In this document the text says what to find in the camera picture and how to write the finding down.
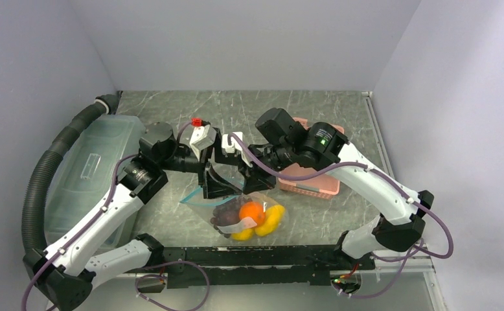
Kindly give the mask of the yellow mango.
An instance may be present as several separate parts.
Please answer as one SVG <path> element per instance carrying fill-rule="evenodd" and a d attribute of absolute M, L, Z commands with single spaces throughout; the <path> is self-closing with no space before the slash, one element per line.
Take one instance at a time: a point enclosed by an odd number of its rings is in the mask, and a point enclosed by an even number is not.
<path fill-rule="evenodd" d="M 286 209 L 282 205 L 273 205 L 267 208 L 265 221 L 262 225 L 254 228 L 257 236 L 267 236 L 273 233 L 280 225 Z"/>

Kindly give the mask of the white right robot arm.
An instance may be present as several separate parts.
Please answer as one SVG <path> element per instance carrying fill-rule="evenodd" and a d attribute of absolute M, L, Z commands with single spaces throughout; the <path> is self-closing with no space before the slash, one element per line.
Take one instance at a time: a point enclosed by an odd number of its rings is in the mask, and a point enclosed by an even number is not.
<path fill-rule="evenodd" d="M 271 108 L 255 123 L 266 144 L 246 145 L 240 132 L 221 136 L 222 150 L 244 165 L 244 193 L 269 187 L 276 178 L 302 181 L 326 174 L 364 197 L 379 215 L 345 231 L 334 252 L 336 264 L 349 269 L 373 251 L 405 252 L 421 238 L 430 192 L 411 190 L 381 171 L 334 126 L 317 122 L 305 128 L 282 108 Z"/>

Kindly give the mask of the dark red grape bunch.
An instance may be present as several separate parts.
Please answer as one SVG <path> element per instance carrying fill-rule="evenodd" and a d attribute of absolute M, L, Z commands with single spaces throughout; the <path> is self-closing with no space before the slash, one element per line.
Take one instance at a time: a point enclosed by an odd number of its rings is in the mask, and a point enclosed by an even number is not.
<path fill-rule="evenodd" d="M 236 209 L 228 209 L 226 207 L 216 207 L 212 212 L 212 217 L 210 218 L 210 223 L 219 234 L 223 235 L 225 238 L 229 238 L 230 235 L 222 232 L 221 227 L 228 225 L 235 225 L 240 222 L 239 212 Z"/>

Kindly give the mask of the clear zip top bag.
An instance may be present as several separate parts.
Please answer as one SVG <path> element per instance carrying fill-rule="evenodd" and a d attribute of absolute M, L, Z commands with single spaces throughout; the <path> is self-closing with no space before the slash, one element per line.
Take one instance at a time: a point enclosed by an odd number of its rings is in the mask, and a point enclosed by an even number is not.
<path fill-rule="evenodd" d="M 194 213 L 196 213 L 200 218 L 202 218 L 205 222 L 207 222 L 213 229 L 214 229 L 214 227 L 212 226 L 212 224 L 210 223 L 209 220 L 212 217 L 212 212 L 216 207 L 226 207 L 228 209 L 236 209 L 239 212 L 241 206 L 247 202 L 261 203 L 264 206 L 265 212 L 266 212 L 267 208 L 269 208 L 273 205 L 281 205 L 280 203 L 275 201 L 273 198 L 270 198 L 269 196 L 266 196 L 265 194 L 263 194 L 261 192 L 253 192 L 251 194 L 240 194 L 240 195 L 236 195 L 236 196 L 227 196 L 227 197 L 208 200 L 208 199 L 203 198 L 203 193 L 202 193 L 201 188 L 197 188 L 196 190 L 192 191 L 190 194 L 185 196 L 180 201 L 180 203 L 189 207 Z M 284 227 L 284 225 L 286 224 L 287 219 L 288 219 L 288 210 L 287 210 L 287 208 L 285 208 L 285 209 L 286 209 L 286 212 L 284 214 L 284 218 L 282 219 L 280 225 L 273 233 L 271 233 L 267 236 L 273 235 L 279 229 Z M 220 229 L 222 230 L 222 232 L 229 234 L 230 237 L 228 239 L 232 240 L 232 238 L 231 238 L 232 233 L 239 233 L 239 232 L 241 232 L 245 229 L 249 229 L 249 228 L 254 229 L 257 226 L 258 225 L 256 225 L 256 223 L 252 219 L 245 218 L 243 220 L 240 220 L 240 222 L 235 225 L 228 225 L 225 227 L 221 227 Z M 264 238 L 267 236 L 254 235 L 253 238 Z"/>

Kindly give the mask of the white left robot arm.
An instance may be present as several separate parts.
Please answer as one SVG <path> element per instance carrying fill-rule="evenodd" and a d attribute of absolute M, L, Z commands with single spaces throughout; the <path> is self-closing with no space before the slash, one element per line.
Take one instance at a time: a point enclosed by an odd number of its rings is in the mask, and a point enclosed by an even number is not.
<path fill-rule="evenodd" d="M 157 271 L 166 265 L 163 245 L 141 234 L 124 246 L 97 255 L 97 250 L 129 216 L 148 203 L 168 181 L 166 172 L 198 175 L 207 198 L 233 194 L 227 181 L 210 171 L 212 154 L 231 165 L 248 165 L 251 152 L 240 132 L 222 135 L 206 122 L 194 129 L 189 145 L 167 123 L 156 124 L 139 141 L 136 154 L 121 158 L 105 196 L 63 237 L 43 240 L 44 201 L 62 155 L 57 145 L 46 151 L 29 183 L 22 218 L 24 263 L 30 286 L 59 310 L 78 308 L 104 282 L 130 270 Z"/>

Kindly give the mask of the orange fruit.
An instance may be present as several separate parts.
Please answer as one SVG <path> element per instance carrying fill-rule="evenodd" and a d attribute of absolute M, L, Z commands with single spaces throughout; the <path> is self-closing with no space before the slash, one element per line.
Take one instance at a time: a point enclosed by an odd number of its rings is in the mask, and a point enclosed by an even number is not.
<path fill-rule="evenodd" d="M 239 219 L 252 219 L 256 225 L 262 225 L 265 222 L 266 214 L 264 206 L 259 202 L 247 202 L 239 210 Z"/>

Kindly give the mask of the yellow lemon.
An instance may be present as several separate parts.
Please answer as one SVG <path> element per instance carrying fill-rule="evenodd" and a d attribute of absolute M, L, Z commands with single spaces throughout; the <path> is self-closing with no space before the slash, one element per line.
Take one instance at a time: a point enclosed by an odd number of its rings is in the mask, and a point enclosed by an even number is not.
<path fill-rule="evenodd" d="M 239 233 L 232 233 L 231 238 L 236 241 L 247 241 L 254 237 L 255 230 L 252 228 L 245 229 Z"/>

